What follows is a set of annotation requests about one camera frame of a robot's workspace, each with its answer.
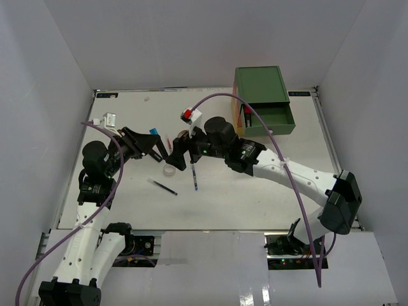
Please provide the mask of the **blue highlighter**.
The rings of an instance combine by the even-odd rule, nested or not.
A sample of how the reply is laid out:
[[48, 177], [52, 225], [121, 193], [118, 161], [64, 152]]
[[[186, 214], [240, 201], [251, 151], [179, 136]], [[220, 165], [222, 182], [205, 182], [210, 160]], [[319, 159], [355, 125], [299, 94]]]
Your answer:
[[158, 135], [158, 134], [159, 134], [159, 133], [157, 132], [157, 129], [156, 129], [156, 128], [150, 129], [150, 130], [149, 130], [149, 133], [152, 134], [152, 135]]

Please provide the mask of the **pink highlighter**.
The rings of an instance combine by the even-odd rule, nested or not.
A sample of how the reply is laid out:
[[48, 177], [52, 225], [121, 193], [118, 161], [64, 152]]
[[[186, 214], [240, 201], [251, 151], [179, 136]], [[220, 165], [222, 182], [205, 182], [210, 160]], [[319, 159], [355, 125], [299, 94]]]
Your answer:
[[249, 128], [252, 126], [252, 112], [248, 106], [244, 106], [244, 120], [246, 127]]

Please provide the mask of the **green drawer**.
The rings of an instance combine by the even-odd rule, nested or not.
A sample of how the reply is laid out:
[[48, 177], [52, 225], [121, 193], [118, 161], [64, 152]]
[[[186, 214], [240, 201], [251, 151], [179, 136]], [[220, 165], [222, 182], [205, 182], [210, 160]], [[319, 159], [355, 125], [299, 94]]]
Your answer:
[[[283, 103], [251, 103], [268, 130], [273, 135], [290, 135], [296, 124], [288, 102]], [[266, 131], [259, 119], [252, 113], [252, 126], [246, 127], [244, 120], [244, 104], [240, 107], [240, 120], [244, 136], [266, 136]]]

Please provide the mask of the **orange highlighter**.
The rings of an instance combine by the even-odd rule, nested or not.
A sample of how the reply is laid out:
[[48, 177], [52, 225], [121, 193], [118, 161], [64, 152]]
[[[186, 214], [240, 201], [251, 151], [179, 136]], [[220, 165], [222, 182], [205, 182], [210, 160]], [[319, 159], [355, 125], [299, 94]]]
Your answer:
[[156, 152], [151, 152], [150, 156], [153, 159], [155, 159], [158, 163], [160, 163], [163, 160], [162, 157], [159, 154], [157, 154]]

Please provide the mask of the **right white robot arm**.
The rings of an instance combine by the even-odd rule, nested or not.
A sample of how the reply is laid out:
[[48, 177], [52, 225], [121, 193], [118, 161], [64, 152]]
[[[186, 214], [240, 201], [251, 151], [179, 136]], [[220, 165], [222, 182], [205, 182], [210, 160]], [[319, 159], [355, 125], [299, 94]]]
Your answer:
[[233, 126], [222, 117], [206, 121], [204, 128], [185, 131], [173, 141], [173, 151], [166, 162], [176, 169], [186, 169], [185, 153], [192, 163], [203, 156], [223, 159], [235, 172], [267, 179], [297, 190], [317, 203], [320, 208], [296, 220], [279, 247], [289, 247], [303, 254], [311, 242], [327, 233], [349, 234], [362, 196], [353, 173], [321, 172], [292, 161], [281, 161], [264, 145], [239, 137]]

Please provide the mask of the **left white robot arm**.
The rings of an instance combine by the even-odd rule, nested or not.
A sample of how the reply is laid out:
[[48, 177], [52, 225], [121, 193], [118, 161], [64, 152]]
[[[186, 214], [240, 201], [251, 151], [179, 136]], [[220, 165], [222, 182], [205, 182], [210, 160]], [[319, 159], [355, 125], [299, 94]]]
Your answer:
[[127, 127], [107, 135], [109, 145], [92, 141], [82, 149], [75, 229], [63, 238], [67, 248], [52, 280], [40, 284], [43, 305], [99, 305], [101, 286], [113, 262], [134, 249], [131, 225], [118, 222], [104, 227], [105, 219], [125, 163], [146, 155], [160, 162], [167, 152], [159, 135]]

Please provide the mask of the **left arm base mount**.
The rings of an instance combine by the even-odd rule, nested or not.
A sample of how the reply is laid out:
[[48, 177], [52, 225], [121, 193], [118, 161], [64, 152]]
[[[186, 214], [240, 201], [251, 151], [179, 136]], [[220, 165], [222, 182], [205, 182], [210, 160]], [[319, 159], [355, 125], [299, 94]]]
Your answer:
[[128, 245], [118, 255], [112, 266], [121, 268], [154, 268], [157, 264], [154, 246], [154, 236], [131, 235]]

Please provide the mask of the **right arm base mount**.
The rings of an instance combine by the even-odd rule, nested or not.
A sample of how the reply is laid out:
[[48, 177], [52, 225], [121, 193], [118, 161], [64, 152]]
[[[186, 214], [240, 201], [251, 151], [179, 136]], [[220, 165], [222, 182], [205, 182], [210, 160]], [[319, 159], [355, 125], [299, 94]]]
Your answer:
[[265, 235], [264, 249], [269, 271], [314, 269], [310, 245], [288, 241], [287, 235]]

